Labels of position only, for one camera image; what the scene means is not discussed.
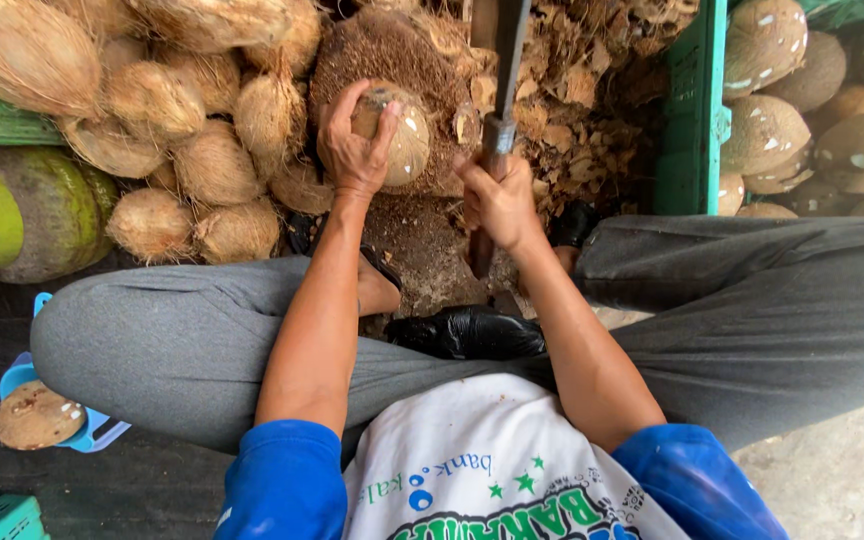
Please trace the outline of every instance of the green star print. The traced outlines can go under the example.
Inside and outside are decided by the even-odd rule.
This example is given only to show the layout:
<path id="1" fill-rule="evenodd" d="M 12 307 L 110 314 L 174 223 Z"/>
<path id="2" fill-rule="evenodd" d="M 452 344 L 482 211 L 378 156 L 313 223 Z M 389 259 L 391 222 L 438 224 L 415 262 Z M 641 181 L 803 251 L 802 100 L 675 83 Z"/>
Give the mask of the green star print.
<path id="1" fill-rule="evenodd" d="M 535 495 L 536 492 L 532 489 L 532 484 L 536 481 L 535 478 L 529 476 L 529 472 L 525 472 L 521 476 L 516 476 L 512 480 L 518 482 L 518 491 L 528 489 L 529 493 Z"/>

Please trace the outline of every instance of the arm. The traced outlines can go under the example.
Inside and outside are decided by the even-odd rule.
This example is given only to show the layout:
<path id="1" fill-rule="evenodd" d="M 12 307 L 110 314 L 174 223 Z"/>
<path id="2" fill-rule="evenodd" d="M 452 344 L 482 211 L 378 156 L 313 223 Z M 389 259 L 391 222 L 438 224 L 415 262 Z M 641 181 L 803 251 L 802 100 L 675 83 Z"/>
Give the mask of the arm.
<path id="1" fill-rule="evenodd" d="M 481 223 L 515 261 L 545 334 L 565 417 L 589 442 L 611 452 L 666 417 L 549 246 L 528 163 L 508 160 L 509 173 L 496 183 L 473 161 L 456 159 L 465 183 L 465 221 L 473 228 Z"/>

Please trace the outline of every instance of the man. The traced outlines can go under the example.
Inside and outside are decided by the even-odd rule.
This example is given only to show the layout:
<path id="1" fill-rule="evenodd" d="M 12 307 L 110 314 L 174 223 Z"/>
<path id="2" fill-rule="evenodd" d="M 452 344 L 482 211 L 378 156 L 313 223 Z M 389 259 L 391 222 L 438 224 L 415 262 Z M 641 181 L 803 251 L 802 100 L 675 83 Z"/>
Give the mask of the man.
<path id="1" fill-rule="evenodd" d="M 570 278 L 527 164 L 496 183 L 460 156 L 466 220 L 515 261 L 548 354 L 357 338 L 359 315 L 399 300 L 359 250 L 402 110 L 375 140 L 351 133 L 368 84 L 321 116 L 336 197 L 311 260 L 70 285 L 32 326 L 45 384 L 237 450 L 217 538 L 785 538 L 716 437 L 734 449 L 864 405 L 864 219 L 606 220 Z M 610 334 L 582 293 L 657 314 Z M 358 436 L 343 479 L 340 439 Z"/>

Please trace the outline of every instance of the coconut husk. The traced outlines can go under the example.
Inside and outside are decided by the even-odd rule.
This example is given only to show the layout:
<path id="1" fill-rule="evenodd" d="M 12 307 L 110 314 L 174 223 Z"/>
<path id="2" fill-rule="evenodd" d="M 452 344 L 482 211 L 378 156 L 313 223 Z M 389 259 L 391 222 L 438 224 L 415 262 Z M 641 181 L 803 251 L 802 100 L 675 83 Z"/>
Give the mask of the coconut husk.
<path id="1" fill-rule="evenodd" d="M 118 120 L 61 116 L 55 125 L 76 154 L 108 174 L 143 178 L 165 162 L 165 149 L 131 136 Z"/>
<path id="2" fill-rule="evenodd" d="M 197 207 L 238 205 L 265 191 L 229 122 L 206 121 L 201 133 L 172 155 L 179 188 Z"/>
<path id="3" fill-rule="evenodd" d="M 39 0 L 0 0 L 0 99 L 49 115 L 99 115 L 99 54 L 79 24 Z"/>
<path id="4" fill-rule="evenodd" d="M 284 55 L 293 77 L 305 77 L 315 62 L 322 41 L 322 19 L 311 0 L 294 0 L 289 13 L 292 25 L 274 40 L 242 48 L 246 59 L 263 70 L 277 68 L 278 55 Z"/>
<path id="5" fill-rule="evenodd" d="M 143 187 L 115 205 L 105 232 L 145 264 L 176 263 L 195 254 L 192 208 L 164 189 Z"/>
<path id="6" fill-rule="evenodd" d="M 217 208 L 198 220 L 195 240 L 209 264 L 264 261 L 279 241 L 279 215 L 266 197 Z"/>
<path id="7" fill-rule="evenodd" d="M 231 52 L 202 55 L 163 46 L 155 48 L 154 59 L 198 88 L 207 115 L 232 113 L 239 97 L 241 72 Z"/>
<path id="8" fill-rule="evenodd" d="M 469 87 L 455 67 L 415 30 L 406 15 L 366 6 L 338 23 L 322 42 L 309 84 L 310 115 L 315 117 L 319 106 L 364 77 L 389 81 L 420 96 L 423 109 L 432 112 L 426 118 L 430 147 L 425 172 L 406 186 L 385 190 L 461 197 L 462 182 L 451 174 L 451 160 L 459 152 L 474 149 L 480 127 L 472 115 L 464 117 L 463 133 L 454 130 L 456 114 L 472 104 Z"/>
<path id="9" fill-rule="evenodd" d="M 166 41 L 202 54 L 270 43 L 292 24 L 296 0 L 127 0 Z"/>
<path id="10" fill-rule="evenodd" d="M 194 137 L 206 121 L 198 87 L 154 61 L 130 63 L 109 75 L 104 100 L 140 141 L 176 143 Z"/>
<path id="11" fill-rule="evenodd" d="M 81 403 L 48 389 L 41 380 L 20 384 L 0 402 L 0 442 L 16 450 L 55 446 L 86 423 Z"/>

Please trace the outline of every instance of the leg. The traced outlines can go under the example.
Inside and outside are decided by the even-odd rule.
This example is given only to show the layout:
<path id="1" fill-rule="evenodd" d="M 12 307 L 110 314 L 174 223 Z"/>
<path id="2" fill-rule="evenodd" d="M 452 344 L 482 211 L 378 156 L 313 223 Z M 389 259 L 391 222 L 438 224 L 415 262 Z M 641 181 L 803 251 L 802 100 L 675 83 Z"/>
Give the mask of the leg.
<path id="1" fill-rule="evenodd" d="M 669 421 L 731 450 L 864 405 L 864 218 L 609 219 L 575 279 L 658 313 L 612 334 Z"/>
<path id="2" fill-rule="evenodd" d="M 48 387 L 97 411 L 235 454 L 308 261 L 161 266 L 77 281 L 32 324 L 35 369 Z M 439 360 L 360 338 L 346 425 L 494 363 Z M 354 449 L 356 432 L 343 448 Z"/>

